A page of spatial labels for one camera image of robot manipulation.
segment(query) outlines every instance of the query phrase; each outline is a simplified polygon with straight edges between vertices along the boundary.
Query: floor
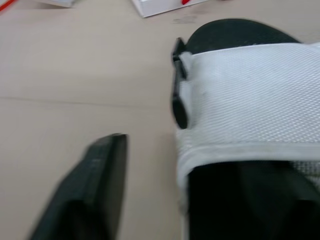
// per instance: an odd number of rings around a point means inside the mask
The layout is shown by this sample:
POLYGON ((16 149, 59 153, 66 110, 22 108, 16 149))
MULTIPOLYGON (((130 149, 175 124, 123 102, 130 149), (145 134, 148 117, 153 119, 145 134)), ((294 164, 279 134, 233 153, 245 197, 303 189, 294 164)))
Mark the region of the floor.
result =
POLYGON ((112 133, 130 136, 119 239, 179 239, 175 39, 247 18, 320 42, 319 9, 318 0, 210 0, 142 19, 130 0, 72 9, 19 0, 0 15, 1 239, 25 239, 85 147, 112 133))

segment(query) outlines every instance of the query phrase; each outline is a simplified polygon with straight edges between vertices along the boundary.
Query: black buckle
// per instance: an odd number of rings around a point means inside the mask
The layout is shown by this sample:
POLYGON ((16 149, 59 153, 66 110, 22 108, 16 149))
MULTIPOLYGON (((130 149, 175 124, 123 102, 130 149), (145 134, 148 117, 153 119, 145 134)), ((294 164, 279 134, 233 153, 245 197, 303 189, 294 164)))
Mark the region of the black buckle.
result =
POLYGON ((177 38, 172 52, 172 62, 175 68, 175 74, 172 86, 171 107, 175 121, 181 129, 186 129, 188 126, 187 111, 180 97, 180 82, 185 81, 187 78, 187 71, 180 59, 180 55, 186 51, 187 47, 183 40, 180 37, 177 38))

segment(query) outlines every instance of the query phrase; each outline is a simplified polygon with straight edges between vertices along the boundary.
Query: black plastic object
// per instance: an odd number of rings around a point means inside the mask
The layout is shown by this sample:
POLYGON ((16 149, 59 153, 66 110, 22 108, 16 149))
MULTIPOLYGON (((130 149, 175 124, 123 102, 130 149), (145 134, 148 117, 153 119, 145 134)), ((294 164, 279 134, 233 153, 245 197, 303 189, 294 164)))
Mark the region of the black plastic object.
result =
POLYGON ((31 240, 114 240, 127 166, 127 136, 97 140, 62 180, 31 240))
POLYGON ((172 62, 175 73, 172 87, 171 107, 175 122, 181 129, 186 129, 188 126, 187 111, 180 96, 180 82, 186 80, 187 71, 179 55, 186 51, 187 48, 183 40, 178 38, 172 52, 172 62))
POLYGON ((288 162, 209 164, 188 182, 190 240, 320 239, 320 194, 288 162))
POLYGON ((221 19, 196 30, 186 48, 192 54, 260 44, 299 43, 288 34, 260 22, 221 19))

